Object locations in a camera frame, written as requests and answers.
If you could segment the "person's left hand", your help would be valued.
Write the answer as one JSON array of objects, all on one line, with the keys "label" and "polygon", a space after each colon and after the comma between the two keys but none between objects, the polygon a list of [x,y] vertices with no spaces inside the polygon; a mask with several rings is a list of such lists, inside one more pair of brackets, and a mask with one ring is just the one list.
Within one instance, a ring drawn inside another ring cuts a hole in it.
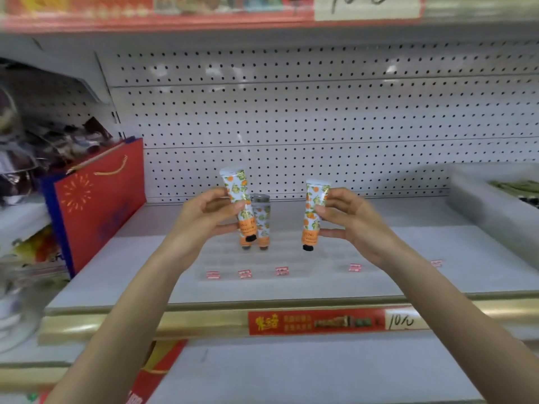
[{"label": "person's left hand", "polygon": [[212,188],[187,201],[163,245],[170,251],[180,272],[186,271],[198,258],[212,237],[237,231],[237,216],[214,219],[207,212],[211,201],[231,201],[225,188]]}]

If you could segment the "person's right hand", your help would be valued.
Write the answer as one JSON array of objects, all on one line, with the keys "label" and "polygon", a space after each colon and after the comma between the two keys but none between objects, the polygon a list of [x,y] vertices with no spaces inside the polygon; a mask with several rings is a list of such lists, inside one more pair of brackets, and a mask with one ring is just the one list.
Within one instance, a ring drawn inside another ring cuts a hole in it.
[{"label": "person's right hand", "polygon": [[390,270],[394,259],[407,248],[374,207],[356,193],[345,188],[330,189],[325,206],[347,213],[349,226],[339,226],[339,229],[321,228],[319,235],[347,240],[378,268]]}]

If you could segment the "orange print hand cream tube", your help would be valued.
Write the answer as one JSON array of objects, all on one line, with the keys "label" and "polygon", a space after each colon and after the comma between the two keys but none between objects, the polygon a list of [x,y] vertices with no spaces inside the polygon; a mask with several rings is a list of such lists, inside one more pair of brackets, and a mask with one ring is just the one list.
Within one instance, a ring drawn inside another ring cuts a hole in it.
[{"label": "orange print hand cream tube", "polygon": [[315,206],[326,205],[326,197],[330,187],[330,183],[323,180],[307,180],[306,182],[306,205],[301,237],[304,251],[313,251],[314,246],[318,243],[321,218],[315,211]]},{"label": "orange print hand cream tube", "polygon": [[270,246],[270,197],[265,194],[252,194],[251,201],[258,230],[258,246],[261,251],[267,251]]},{"label": "orange print hand cream tube", "polygon": [[240,245],[249,248],[257,239],[258,228],[252,207],[251,192],[248,188],[246,173],[238,167],[228,167],[219,170],[228,197],[232,203],[243,201],[245,204],[237,214]]}]

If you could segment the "person's left forearm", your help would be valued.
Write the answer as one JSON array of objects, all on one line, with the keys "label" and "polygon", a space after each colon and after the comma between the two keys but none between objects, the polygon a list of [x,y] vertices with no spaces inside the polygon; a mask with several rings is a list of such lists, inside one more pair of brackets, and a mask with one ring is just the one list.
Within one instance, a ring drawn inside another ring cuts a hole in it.
[{"label": "person's left forearm", "polygon": [[116,358],[124,361],[127,353],[131,357],[135,353],[135,358],[144,362],[182,273],[171,252],[160,246],[129,283],[91,340],[97,337],[99,347],[114,347],[114,362]]}]

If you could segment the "person's right forearm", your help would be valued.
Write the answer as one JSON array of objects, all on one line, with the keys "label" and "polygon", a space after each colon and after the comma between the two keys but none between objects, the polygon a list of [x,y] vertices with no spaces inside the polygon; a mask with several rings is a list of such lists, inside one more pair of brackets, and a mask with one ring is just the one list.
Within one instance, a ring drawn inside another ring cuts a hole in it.
[{"label": "person's right forearm", "polygon": [[406,244],[380,267],[398,285],[489,404],[539,404],[539,357]]}]

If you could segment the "clear plastic display tray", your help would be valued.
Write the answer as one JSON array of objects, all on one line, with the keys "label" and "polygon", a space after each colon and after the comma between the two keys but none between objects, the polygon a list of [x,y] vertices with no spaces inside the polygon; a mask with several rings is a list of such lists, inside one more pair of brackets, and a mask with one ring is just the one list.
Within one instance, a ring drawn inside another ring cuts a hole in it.
[{"label": "clear plastic display tray", "polygon": [[[351,264],[361,264],[359,273],[348,272]],[[288,267],[288,276],[277,276],[276,267]],[[238,271],[250,269],[252,278],[240,279]],[[318,276],[342,277],[371,274],[380,270],[362,257],[345,240],[322,237],[313,251],[304,251],[298,231],[272,231],[267,251],[261,251],[258,241],[249,248],[240,245],[240,234],[214,237],[204,245],[190,270],[199,281],[266,281],[307,279]],[[219,280],[207,280],[207,271],[219,271]]]}]

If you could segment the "white pegboard back panel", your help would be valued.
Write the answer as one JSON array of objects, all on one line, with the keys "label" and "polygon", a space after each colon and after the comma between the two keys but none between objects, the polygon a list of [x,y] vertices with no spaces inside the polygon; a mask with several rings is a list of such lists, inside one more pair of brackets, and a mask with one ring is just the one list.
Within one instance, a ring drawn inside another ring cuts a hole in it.
[{"label": "white pegboard back panel", "polygon": [[450,166],[539,162],[539,40],[98,53],[144,143],[149,203],[243,168],[252,193],[320,179],[371,198],[446,196]]}]

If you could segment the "red shelf price label strip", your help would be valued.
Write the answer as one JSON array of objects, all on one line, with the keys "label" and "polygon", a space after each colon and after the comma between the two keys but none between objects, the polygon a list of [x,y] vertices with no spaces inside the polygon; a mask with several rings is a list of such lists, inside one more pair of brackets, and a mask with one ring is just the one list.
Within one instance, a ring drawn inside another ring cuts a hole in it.
[{"label": "red shelf price label strip", "polygon": [[420,21],[427,0],[0,0],[13,33],[309,27]]},{"label": "red shelf price label strip", "polygon": [[252,337],[429,329],[425,320],[407,307],[249,311],[247,321],[248,333]]}]

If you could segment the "red paper bag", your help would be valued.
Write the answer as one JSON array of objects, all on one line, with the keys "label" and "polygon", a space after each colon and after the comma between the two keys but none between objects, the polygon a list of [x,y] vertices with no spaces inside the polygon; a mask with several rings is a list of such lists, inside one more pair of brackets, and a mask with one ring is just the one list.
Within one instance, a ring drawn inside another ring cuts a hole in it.
[{"label": "red paper bag", "polygon": [[42,390],[33,404],[147,404],[188,343],[187,339],[153,341],[144,362],[94,337],[58,382]]}]

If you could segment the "green items in tray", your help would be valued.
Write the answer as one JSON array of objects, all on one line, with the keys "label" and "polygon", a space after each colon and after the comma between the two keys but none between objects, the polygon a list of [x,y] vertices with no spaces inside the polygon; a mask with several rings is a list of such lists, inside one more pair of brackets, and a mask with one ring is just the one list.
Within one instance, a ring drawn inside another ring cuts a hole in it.
[{"label": "green items in tray", "polygon": [[512,183],[490,181],[489,184],[503,192],[518,198],[539,209],[539,182],[533,180],[521,180]]}]

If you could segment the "yellow orange packet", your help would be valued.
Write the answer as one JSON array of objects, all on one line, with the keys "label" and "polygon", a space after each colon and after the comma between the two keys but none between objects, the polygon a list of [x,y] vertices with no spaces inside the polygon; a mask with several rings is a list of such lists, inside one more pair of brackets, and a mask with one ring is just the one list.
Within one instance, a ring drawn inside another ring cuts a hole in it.
[{"label": "yellow orange packet", "polygon": [[53,228],[48,225],[14,246],[11,261],[31,265],[46,263],[53,261],[59,252],[60,246]]}]

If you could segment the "pile of clear wrapped goods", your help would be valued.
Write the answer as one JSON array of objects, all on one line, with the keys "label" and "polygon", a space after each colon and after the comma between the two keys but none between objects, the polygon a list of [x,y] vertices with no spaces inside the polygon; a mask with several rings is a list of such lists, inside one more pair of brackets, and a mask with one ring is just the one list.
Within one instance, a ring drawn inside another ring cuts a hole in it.
[{"label": "pile of clear wrapped goods", "polygon": [[0,58],[0,210],[39,193],[40,177],[121,137],[82,80]]}]

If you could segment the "clear glassware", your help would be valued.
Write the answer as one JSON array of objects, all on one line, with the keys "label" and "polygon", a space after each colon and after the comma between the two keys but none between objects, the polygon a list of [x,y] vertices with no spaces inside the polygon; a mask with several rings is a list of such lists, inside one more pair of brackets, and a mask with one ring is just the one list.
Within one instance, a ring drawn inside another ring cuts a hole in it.
[{"label": "clear glassware", "polygon": [[43,295],[35,269],[0,258],[0,354],[27,341],[37,330]]}]

